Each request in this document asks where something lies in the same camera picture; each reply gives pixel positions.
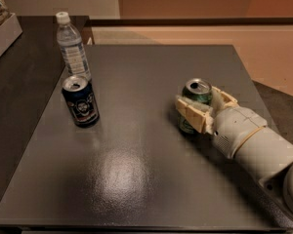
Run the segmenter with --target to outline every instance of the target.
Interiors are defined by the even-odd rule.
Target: water bottle
[[[80,33],[70,23],[67,12],[59,12],[56,17],[59,24],[57,39],[69,75],[80,75],[91,81],[89,65]]]

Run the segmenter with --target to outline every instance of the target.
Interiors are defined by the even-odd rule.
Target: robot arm
[[[268,127],[267,121],[213,87],[211,105],[176,96],[177,110],[213,145],[234,159],[293,219],[293,145]]]

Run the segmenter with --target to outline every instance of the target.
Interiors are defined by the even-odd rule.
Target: can label
[[[86,128],[97,122],[99,111],[92,85],[86,78],[68,77],[63,82],[62,93],[76,126]]]
[[[67,102],[69,111],[74,117],[77,125],[89,123],[97,118],[98,110],[97,107],[94,106],[94,99],[94,94],[90,93],[86,98]]]
[[[195,134],[195,129],[189,124],[184,116],[179,115],[179,128],[187,134]]]
[[[61,52],[70,74],[80,74],[88,71],[88,61],[82,43],[61,47]]]

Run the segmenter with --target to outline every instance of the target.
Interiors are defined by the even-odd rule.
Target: table
[[[100,121],[79,129],[62,74],[0,203],[0,226],[44,230],[293,228],[208,136],[178,129],[174,95],[201,77],[272,120],[233,46],[93,46]]]
[[[81,31],[88,17],[71,17]],[[0,201],[63,71],[55,17],[19,17],[0,58]]]

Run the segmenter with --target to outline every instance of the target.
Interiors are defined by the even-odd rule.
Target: aluminum can
[[[199,78],[190,79],[183,88],[183,97],[209,105],[213,97],[212,86],[207,81]],[[194,135],[197,133],[182,115],[179,116],[179,128],[187,134]]]
[[[82,76],[64,80],[62,94],[76,126],[88,128],[99,119],[99,111],[91,83]]]

